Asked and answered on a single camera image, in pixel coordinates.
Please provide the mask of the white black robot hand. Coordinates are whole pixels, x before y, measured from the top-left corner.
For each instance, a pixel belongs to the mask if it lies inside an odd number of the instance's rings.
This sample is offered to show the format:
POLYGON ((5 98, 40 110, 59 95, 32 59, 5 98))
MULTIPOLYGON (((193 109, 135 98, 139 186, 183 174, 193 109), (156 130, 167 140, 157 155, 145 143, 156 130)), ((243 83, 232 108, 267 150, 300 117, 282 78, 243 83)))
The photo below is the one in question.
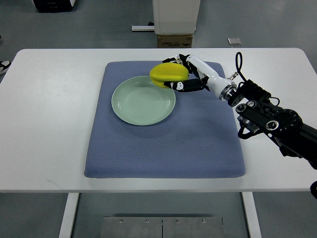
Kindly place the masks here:
POLYGON ((213 91, 220 100, 229 100, 236 95, 237 86, 231 79, 220 77, 207 63, 194 55, 178 54, 167 58, 164 63, 177 63, 184 66, 195 79, 165 81, 164 85, 178 92, 194 92, 206 89, 213 91))

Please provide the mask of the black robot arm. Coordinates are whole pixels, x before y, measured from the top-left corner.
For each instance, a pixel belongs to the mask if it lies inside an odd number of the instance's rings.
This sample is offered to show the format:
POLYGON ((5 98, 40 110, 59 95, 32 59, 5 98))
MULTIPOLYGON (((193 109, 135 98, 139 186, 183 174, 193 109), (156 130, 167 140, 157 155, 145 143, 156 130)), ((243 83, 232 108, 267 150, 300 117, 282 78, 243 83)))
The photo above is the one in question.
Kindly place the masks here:
POLYGON ((273 104, 272 95, 247 80, 241 73, 243 58, 241 52, 235 56, 236 72, 242 82, 236 89, 226 94, 229 106, 238 113, 240 129, 238 137, 248 139, 264 133, 279 147, 283 156, 306 159, 315 169, 317 167, 317 130, 303 123, 299 114, 273 104))

